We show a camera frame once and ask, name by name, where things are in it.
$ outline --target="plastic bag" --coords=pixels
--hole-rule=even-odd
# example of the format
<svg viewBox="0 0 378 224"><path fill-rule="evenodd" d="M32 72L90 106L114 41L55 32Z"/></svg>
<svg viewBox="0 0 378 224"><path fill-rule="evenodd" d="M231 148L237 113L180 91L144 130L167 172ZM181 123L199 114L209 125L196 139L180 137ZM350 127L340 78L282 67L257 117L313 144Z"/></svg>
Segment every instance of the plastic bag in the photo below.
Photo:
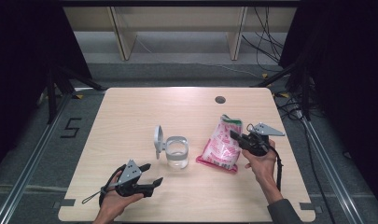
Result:
<svg viewBox="0 0 378 224"><path fill-rule="evenodd" d="M241 134L241 120L230 119L227 115L222 115L203 149L203 154L197 157L196 162L236 173L238 167L235 163L239 158L241 149L238 142L230 137L230 130Z"/></svg>

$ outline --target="human arm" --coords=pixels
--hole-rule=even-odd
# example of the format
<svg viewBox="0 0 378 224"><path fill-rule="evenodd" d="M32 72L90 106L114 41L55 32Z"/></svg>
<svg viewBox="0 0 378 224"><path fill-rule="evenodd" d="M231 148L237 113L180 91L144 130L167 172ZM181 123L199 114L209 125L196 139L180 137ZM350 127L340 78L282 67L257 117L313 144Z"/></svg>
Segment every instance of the human arm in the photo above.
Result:
<svg viewBox="0 0 378 224"><path fill-rule="evenodd" d="M111 183L115 183L119 175L121 175L121 172L118 172L113 177ZM112 188L108 189L108 192L105 195L104 200L102 201L101 208L99 209L98 216L92 223L112 223L117 216L120 216L124 212L124 209L129 204L137 202L143 197L144 195L142 193L134 194L129 197L121 197Z"/></svg>
<svg viewBox="0 0 378 224"><path fill-rule="evenodd" d="M273 140L269 140L269 143L271 147L275 148L275 142ZM269 150L266 155L257 157L244 149L242 150L242 154L249 160L245 168L252 168L256 180L259 182L264 196L267 199L269 204L268 210L273 219L273 223L302 223L290 201L284 199L273 179L276 154L272 150Z"/></svg>

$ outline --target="pink snack package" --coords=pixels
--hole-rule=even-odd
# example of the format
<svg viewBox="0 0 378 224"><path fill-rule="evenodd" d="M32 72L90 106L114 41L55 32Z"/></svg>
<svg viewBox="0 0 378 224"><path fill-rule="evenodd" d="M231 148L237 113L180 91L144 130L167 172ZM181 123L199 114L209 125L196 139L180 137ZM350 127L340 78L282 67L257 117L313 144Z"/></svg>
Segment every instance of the pink snack package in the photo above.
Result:
<svg viewBox="0 0 378 224"><path fill-rule="evenodd" d="M236 173L238 167L235 163L241 149L238 142L230 137L230 130L241 134L242 122L239 119L230 119L227 115L222 115L203 149L203 154L197 157L196 162Z"/></svg>

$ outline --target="gray floor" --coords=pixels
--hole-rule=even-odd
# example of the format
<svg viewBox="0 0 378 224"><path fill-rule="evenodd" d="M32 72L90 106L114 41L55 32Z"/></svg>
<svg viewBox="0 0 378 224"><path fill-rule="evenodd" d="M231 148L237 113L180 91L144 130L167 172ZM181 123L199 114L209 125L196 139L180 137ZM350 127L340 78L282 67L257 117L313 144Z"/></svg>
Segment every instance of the gray floor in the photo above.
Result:
<svg viewBox="0 0 378 224"><path fill-rule="evenodd" d="M245 36L253 43L259 41L253 34ZM274 36L280 42L286 37L285 34ZM259 83L263 74L271 76L274 73L267 69L280 69L263 54L259 55L261 66L258 65L256 51L245 42L240 48L238 61L231 61L225 36L221 33L140 33L139 41L135 42L133 54L127 62L120 59L112 33L77 33L77 39L94 81L105 87L247 87ZM261 47L270 50L266 45ZM274 92L283 91L287 79L283 77L269 88ZM86 87L79 82L73 83L78 88ZM58 219L59 204L67 191L97 108L103 99L103 94L96 91L80 91L79 95L82 97L70 99L64 109L10 223L61 223ZM275 98L278 105L285 105L288 100L284 97ZM311 123L344 187L354 200L363 223L378 223L378 202L356 166L343 155L343 145L328 119L319 109L314 109L313 113ZM62 138L74 134L74 131L65 129L70 119L80 119L71 122L71 126L79 128L77 136ZM36 148L47 121L48 105L47 101L43 101L27 123L26 132L22 133L17 147L7 154L0 165L0 206ZM314 223L332 223L328 206L335 223L350 223L312 147L310 157L301 123L289 118L283 118L283 122L305 186L319 211Z"/></svg>

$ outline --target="light wood tabletop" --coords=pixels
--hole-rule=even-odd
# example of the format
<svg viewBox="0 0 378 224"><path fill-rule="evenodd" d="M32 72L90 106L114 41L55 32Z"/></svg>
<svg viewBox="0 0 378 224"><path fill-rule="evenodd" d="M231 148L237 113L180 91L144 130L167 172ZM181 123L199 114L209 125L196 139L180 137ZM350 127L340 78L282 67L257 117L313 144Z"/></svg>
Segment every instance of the light wood tabletop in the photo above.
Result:
<svg viewBox="0 0 378 224"><path fill-rule="evenodd" d="M216 97L226 99L224 104ZM152 197L130 204L116 221L127 222L262 222L271 221L267 201L255 176L245 169L240 156L238 172L230 174L196 162L216 128L220 116L228 115L246 126L263 122L285 133L271 92L266 88L111 88L99 108L86 145L66 192L73 206L62 206L62 221L92 221L98 211L98 191L121 165L134 160L150 163L138 184L163 177ZM164 140L184 136L189 142L189 165L174 170L165 152L156 159L154 132L162 126ZM299 167L287 136L271 136L282 159L282 194L302 221L315 219L314 210L301 210L310 203Z"/></svg>

